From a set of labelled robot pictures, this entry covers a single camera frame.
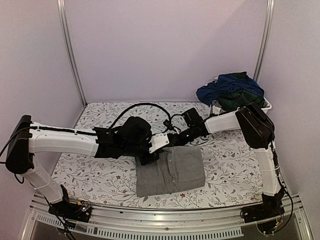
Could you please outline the grey button shirt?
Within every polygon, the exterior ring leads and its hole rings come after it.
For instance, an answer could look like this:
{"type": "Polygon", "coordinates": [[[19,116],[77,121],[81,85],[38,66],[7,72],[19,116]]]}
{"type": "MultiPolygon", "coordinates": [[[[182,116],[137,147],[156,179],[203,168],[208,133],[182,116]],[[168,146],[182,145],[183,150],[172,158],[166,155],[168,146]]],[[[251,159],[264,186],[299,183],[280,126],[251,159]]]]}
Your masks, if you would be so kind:
{"type": "Polygon", "coordinates": [[[202,188],[206,180],[201,149],[191,146],[165,147],[159,160],[148,165],[136,157],[135,170],[138,197],[202,188]]]}

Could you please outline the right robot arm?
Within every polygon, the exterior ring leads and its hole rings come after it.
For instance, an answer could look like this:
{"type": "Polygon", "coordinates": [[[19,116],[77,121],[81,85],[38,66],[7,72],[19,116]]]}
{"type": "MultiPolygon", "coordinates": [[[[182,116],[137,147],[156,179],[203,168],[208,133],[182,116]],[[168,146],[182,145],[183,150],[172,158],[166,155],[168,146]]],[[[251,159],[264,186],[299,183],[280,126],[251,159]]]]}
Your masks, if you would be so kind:
{"type": "Polygon", "coordinates": [[[212,115],[203,119],[192,108],[182,114],[187,129],[180,133],[168,134],[168,146],[184,146],[198,137],[217,132],[240,129],[247,145],[256,155],[262,177],[262,199],[258,213],[269,218],[278,210],[278,203],[285,195],[279,178],[280,165],[274,146],[275,125],[267,114],[256,104],[250,103],[237,110],[212,115]]]}

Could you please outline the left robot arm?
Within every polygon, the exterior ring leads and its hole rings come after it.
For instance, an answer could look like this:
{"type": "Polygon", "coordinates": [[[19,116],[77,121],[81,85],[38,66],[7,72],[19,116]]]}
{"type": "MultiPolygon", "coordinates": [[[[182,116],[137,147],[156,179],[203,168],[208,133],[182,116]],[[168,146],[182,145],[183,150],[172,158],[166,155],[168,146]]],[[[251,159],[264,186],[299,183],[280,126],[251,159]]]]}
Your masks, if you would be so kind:
{"type": "Polygon", "coordinates": [[[43,125],[24,115],[4,147],[7,152],[4,164],[44,195],[63,217],[70,217],[75,210],[67,190],[50,177],[34,159],[35,154],[71,153],[112,159],[130,156],[148,164],[157,160],[160,149],[168,144],[165,133],[153,134],[149,123],[140,117],[129,117],[114,128],[74,129],[43,125]]]}

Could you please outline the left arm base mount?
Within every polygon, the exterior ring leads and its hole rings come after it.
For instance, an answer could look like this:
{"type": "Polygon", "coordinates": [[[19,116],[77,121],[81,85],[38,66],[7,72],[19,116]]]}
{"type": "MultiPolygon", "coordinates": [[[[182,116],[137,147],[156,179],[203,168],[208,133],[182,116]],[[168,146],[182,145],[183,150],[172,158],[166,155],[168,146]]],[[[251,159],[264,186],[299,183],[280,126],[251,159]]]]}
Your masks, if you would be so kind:
{"type": "Polygon", "coordinates": [[[64,219],[88,223],[92,214],[92,205],[84,200],[77,203],[70,202],[66,188],[61,184],[62,200],[51,203],[48,212],[64,219]]]}

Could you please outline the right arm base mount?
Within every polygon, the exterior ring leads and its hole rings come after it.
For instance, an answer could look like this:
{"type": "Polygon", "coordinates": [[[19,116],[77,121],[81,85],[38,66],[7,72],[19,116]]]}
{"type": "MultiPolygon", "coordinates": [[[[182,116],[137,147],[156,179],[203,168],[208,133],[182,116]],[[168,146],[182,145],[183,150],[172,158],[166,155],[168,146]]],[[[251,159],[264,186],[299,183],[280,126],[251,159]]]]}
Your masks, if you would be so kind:
{"type": "Polygon", "coordinates": [[[240,217],[245,223],[256,222],[273,217],[280,216],[285,213],[282,198],[284,191],[279,191],[274,196],[262,194],[262,203],[252,206],[243,207],[240,211],[240,217]]]}

